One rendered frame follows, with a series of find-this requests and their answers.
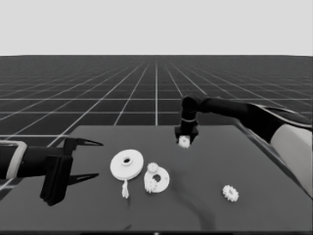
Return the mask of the large thick white disc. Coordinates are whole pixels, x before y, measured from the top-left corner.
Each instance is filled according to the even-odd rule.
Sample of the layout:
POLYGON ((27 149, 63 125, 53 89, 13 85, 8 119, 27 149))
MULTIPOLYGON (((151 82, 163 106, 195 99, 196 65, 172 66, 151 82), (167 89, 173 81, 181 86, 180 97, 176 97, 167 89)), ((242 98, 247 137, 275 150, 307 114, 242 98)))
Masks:
POLYGON ((111 160, 112 176, 118 180, 130 180, 136 177, 144 166, 143 155, 134 149, 118 152, 111 160))

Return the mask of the medium white toothed gear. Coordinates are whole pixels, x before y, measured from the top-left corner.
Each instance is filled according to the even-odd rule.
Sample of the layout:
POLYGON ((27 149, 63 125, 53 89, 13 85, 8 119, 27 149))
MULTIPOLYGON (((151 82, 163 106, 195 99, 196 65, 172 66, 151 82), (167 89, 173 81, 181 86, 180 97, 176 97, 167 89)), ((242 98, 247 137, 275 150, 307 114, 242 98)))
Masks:
POLYGON ((237 202, 239 199, 239 192, 231 185, 225 185, 222 189, 224 198, 232 203, 237 202))

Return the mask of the round white carrier with pins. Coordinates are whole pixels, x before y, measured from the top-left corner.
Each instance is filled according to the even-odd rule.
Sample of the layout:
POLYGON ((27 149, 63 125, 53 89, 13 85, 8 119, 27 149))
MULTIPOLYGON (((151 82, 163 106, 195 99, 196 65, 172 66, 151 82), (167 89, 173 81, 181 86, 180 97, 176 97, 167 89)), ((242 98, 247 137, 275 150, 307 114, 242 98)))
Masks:
POLYGON ((149 179, 154 178, 155 175, 158 175, 160 177, 160 180, 156 181, 157 182, 156 190, 153 193, 163 192, 169 186, 169 182, 170 182, 170 176, 167 170, 164 169, 163 167, 159 167, 156 173, 149 173, 147 171, 144 175, 144 186, 145 186, 145 182, 149 179))

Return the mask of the small thin white T-piece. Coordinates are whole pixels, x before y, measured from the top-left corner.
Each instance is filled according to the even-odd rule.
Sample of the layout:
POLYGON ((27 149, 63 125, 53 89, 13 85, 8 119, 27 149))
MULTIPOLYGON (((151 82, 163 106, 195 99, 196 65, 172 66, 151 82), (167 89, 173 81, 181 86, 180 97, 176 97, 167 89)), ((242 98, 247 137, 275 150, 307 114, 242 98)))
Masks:
POLYGON ((129 191, 128 191, 128 180, 125 179, 123 184, 122 184, 122 197, 125 198, 125 199, 128 199, 129 197, 129 191))

